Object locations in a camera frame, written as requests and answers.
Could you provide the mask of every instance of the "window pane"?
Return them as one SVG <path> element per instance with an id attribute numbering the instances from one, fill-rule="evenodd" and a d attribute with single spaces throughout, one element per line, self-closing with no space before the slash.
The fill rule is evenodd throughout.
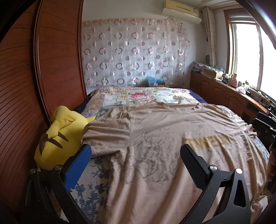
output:
<path id="1" fill-rule="evenodd" d="M 236 24 L 237 80 L 257 87 L 260 70 L 260 42 L 256 25 Z"/>
<path id="2" fill-rule="evenodd" d="M 270 39 L 261 28 L 262 44 L 264 49 L 264 68 L 262 72 L 261 90 L 276 100 L 276 50 L 274 49 Z"/>

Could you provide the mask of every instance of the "beige t-shirt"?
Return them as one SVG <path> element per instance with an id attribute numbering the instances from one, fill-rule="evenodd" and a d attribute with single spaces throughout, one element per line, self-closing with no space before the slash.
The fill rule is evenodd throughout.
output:
<path id="1" fill-rule="evenodd" d="M 185 143 L 220 170 L 241 168 L 251 220 L 259 216 L 262 207 L 255 202 L 266 182 L 267 164 L 255 136 L 240 117 L 217 106 L 153 102 L 114 108 L 84 128 L 82 143 L 91 145 L 92 157 L 112 154 L 106 223 L 178 224 L 201 194 L 180 158 Z"/>

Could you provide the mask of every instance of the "blue gripper pad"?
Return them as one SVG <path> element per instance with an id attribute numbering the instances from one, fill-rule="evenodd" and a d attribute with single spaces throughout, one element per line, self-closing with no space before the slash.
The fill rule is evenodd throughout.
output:
<path id="1" fill-rule="evenodd" d="M 67 191 L 69 191 L 71 188 L 75 188 L 79 178 L 81 177 L 81 174 L 91 159 L 92 150 L 89 145 L 82 146 L 80 150 L 81 152 L 77 156 L 75 155 L 75 160 L 64 175 L 63 184 Z"/>

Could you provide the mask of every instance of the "yellow plush toy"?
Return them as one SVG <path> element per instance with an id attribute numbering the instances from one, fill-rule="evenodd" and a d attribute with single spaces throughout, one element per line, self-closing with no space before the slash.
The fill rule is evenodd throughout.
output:
<path id="1" fill-rule="evenodd" d="M 80 139 L 84 127 L 95 117 L 85 118 L 81 114 L 69 110 L 65 106 L 55 109 L 52 125 L 39 140 L 34 159 L 44 170 L 52 170 L 54 166 L 63 165 L 66 160 L 75 155 L 80 147 Z"/>

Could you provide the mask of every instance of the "wooden cabinet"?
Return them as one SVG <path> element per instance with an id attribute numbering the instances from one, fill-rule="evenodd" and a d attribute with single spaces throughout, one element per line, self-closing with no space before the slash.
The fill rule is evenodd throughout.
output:
<path id="1" fill-rule="evenodd" d="M 199 73 L 191 72 L 190 89 L 207 103 L 226 106 L 241 117 L 242 115 L 249 117 L 248 120 L 256 118 L 258 111 L 263 113 L 267 111 L 254 99 L 236 92 L 234 87 Z"/>

